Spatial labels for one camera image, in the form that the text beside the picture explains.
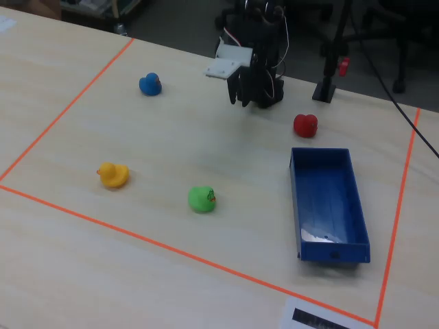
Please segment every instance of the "white sticker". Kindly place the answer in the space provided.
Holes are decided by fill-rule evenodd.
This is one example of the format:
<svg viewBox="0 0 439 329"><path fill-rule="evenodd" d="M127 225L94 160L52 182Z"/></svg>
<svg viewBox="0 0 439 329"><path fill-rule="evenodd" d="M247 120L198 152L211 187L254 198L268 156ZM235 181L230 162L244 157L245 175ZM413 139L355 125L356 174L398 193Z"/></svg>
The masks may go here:
<svg viewBox="0 0 439 329"><path fill-rule="evenodd" d="M15 25L16 21L8 17L0 16L0 32L5 32Z"/></svg>
<svg viewBox="0 0 439 329"><path fill-rule="evenodd" d="M279 329L372 329L368 324L345 317L295 297L289 297L283 309Z"/></svg>

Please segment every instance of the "blue plastic tray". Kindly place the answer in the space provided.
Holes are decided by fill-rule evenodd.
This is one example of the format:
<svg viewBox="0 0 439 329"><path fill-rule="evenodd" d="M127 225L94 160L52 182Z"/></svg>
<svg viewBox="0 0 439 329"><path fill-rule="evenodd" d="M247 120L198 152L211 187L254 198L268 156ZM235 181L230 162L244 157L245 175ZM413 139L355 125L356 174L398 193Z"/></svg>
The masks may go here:
<svg viewBox="0 0 439 329"><path fill-rule="evenodd" d="M369 238L349 150L293 147L289 167L298 257L369 263Z"/></svg>

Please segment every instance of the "wire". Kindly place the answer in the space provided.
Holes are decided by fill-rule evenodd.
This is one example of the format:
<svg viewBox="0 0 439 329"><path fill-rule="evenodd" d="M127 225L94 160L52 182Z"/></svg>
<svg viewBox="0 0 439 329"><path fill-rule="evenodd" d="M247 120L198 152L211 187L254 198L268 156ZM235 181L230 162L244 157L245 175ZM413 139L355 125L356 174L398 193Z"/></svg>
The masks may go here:
<svg viewBox="0 0 439 329"><path fill-rule="evenodd" d="M281 79L281 78L285 75L286 72L287 72L287 63L286 63L286 61L283 61L283 71L282 71L282 73L277 77L277 79Z"/></svg>
<svg viewBox="0 0 439 329"><path fill-rule="evenodd" d="M272 77L272 75L270 74L270 72L267 69L265 71L267 72L268 76L270 77L270 80L272 81L272 96L270 96L265 89L263 91L265 91L266 95L269 98L273 99L274 98L274 81L273 81L273 77Z"/></svg>
<svg viewBox="0 0 439 329"><path fill-rule="evenodd" d="M236 43L238 46L242 47L242 46L241 46L241 43L238 41L238 39L236 39L236 38L233 36L233 34L231 34L226 28L224 28L224 32L226 32L226 34L230 37L230 39L232 39L233 41L235 41L235 43Z"/></svg>
<svg viewBox="0 0 439 329"><path fill-rule="evenodd" d="M353 10L351 7L351 22L352 22L352 27L354 29L355 35L358 38L361 50L363 51L364 56L366 57L367 61L369 62L370 67L372 68L374 74L377 76L380 84L383 86L383 89L385 91L385 93L387 94L387 96L389 97L389 99L392 101L392 103L396 106L396 108L398 109L398 111L403 115L404 119L407 120L407 122L411 125L411 127L413 128L413 130L418 134L418 136L420 137L420 139L423 140L423 142L430 148L430 150L434 153L435 156L437 156L439 158L439 153L434 149L434 147L431 146L431 144L427 141L427 139L420 133L420 131L418 130L418 128L415 127L415 125L410 121L409 117L404 113L404 111L401 109L401 107L398 105L398 103L395 101L395 99L393 98L392 94L390 93L390 91L387 89L387 87L384 84L383 78L381 77L381 75L379 74L377 68L375 67L375 65L372 62L372 59L369 56L368 51L366 50L364 44L363 44L363 40L359 37L359 33L358 33L358 29L357 29L357 25L354 22L354 18L353 18Z"/></svg>
<svg viewBox="0 0 439 329"><path fill-rule="evenodd" d="M281 62L283 62L283 60L285 59L285 56L288 53L288 48L289 48L289 35L288 35L288 24L287 24L287 17L285 15L283 15L283 18L285 19L285 30L287 31L287 50L285 50L285 53L283 54L283 57L281 59L281 61L279 63L277 63L275 66L273 66L273 68L278 67Z"/></svg>

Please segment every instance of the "orange tape line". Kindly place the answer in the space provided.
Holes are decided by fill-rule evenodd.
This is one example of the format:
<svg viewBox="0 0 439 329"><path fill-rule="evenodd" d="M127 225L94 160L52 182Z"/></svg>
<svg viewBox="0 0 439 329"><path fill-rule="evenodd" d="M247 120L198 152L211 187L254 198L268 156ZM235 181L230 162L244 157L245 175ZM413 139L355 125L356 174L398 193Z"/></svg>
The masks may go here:
<svg viewBox="0 0 439 329"><path fill-rule="evenodd" d="M104 74L105 71L107 71L107 69L115 62L115 60L117 58L120 57L120 55L122 55L125 50L132 44L132 42L134 41L134 39L132 38L130 41L128 41L128 43L120 50L119 53L117 53L117 55L115 57L112 58L112 60L110 62L108 62L108 64L93 78L93 80L91 80L84 89L82 89L82 91L74 98L73 101L70 102L70 104L55 118L55 120L53 120L50 125L44 129L44 131L40 134L40 136L38 136L36 138L36 140L29 145L29 147L27 147L27 149L14 161L14 163L12 163L10 165L10 167L3 173L3 175L0 176L0 182L4 179L4 177L6 177L12 170L13 168L15 168L15 166L17 166L17 164L26 156L26 154L29 153L29 151L34 148L34 146L41 140L41 138L46 135L48 133L48 131L55 125L55 123L57 123L61 117L66 114L66 112L74 105L74 103L76 103L78 101L79 98L81 98L81 96L96 82L97 79L99 79L101 77L101 75Z"/></svg>
<svg viewBox="0 0 439 329"><path fill-rule="evenodd" d="M416 111L416 117L414 119L415 127L418 126L419 116L420 116L420 108L418 108L418 110ZM412 157L412 150L413 150L415 137L416 137L416 132L412 130L412 135L410 136L409 148L407 150L407 157L405 158L403 178L401 180L401 186L399 188L398 204L396 205L396 213L395 213L395 220L393 223L392 237L390 239L389 253L387 255L387 263L385 264L383 284L381 285L381 292L379 294L377 314L375 315L375 322L373 324L374 328L378 328L379 320L381 319L381 312L383 310L385 290L387 289L387 283L390 274L390 266L392 265L393 250L395 246L396 233L398 231L398 224L399 224L399 215L401 214L401 207L403 205L405 182L407 181L407 174L409 172L410 158Z"/></svg>
<svg viewBox="0 0 439 329"><path fill-rule="evenodd" d="M276 290L276 291L280 291L281 293L284 293L284 294L287 294L287 295L290 295L290 296L293 296L293 297L296 297L296 298L300 298L301 300L304 300L306 302L310 302L312 304L321 306L321 307L326 308L328 310L332 310L333 312L337 312L337 313L342 314L344 316L350 317L350 318L352 318L354 320L363 322L365 324L368 324L369 326L373 325L373 322L371 320L364 319L364 318L359 317L357 315L354 315L352 313L346 312L345 310L341 310L341 309L336 308L334 306L331 306L331 305L319 302L318 300L314 300L314 299L312 299L310 297L306 297L304 295L300 295L298 293L295 293L293 291L284 289L282 287L276 286L276 285L268 283L266 281L262 281L260 279L256 279L256 278L254 278L252 276L248 276L247 274L235 271L234 269L229 269L228 267L225 267L225 266L219 265L217 263L211 262L211 261L209 261L207 259L201 258L201 257L193 255L193 254L190 254L189 252L185 252L185 251L177 249L175 247L171 247L170 245L166 245L164 243L155 241L153 239L147 238L147 237L142 236L140 234L137 234L137 233L125 230L124 228L119 228L119 227L111 225L109 223L105 223L104 221L99 221L99 220L94 219L92 217L89 217L89 216L86 216L86 215L82 215L82 214L80 214L78 212L75 212L75 211L63 208L61 206L57 206L55 204L51 204L50 202L44 201L44 200L39 199L37 197L33 197L31 195L28 195L26 193L14 190L12 188L9 188L9 187L3 186L3 185L0 185L0 189L5 190L7 192L14 193L16 195L20 195L21 197L25 197L25 198L30 199L32 201L38 202L39 204L44 204L45 206L48 206L48 207L60 210L60 211L65 212L65 213L67 213L69 215L73 215L73 216L79 217L81 219L85 219L86 221L90 221L91 223L95 223L97 225L104 226L105 228L109 228L110 230L114 230L114 231L126 234L128 236L131 236L133 238L136 238L136 239L139 239L139 240L151 243L152 245L155 245L157 247L169 250L171 252L175 252L176 254L179 254L181 256L184 256L184 257L196 260L197 262L200 262L200 263L203 263L205 265L214 267L216 269L220 269L220 270L225 271L227 273L233 274L234 276L239 276L240 278L243 278L244 280L248 280L248 281L251 281L253 283L260 284L261 286L265 286L267 288L270 288L270 289L273 289L273 290Z"/></svg>

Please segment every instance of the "blue rubber duck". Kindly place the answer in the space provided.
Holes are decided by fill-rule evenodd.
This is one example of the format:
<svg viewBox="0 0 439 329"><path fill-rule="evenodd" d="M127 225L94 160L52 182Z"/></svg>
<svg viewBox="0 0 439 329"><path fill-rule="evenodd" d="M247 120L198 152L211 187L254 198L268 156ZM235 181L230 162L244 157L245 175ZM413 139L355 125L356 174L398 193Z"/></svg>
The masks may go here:
<svg viewBox="0 0 439 329"><path fill-rule="evenodd" d="M142 77L139 80L139 87L142 93L148 96L156 96L162 91L162 84L155 73L148 73L146 77Z"/></svg>

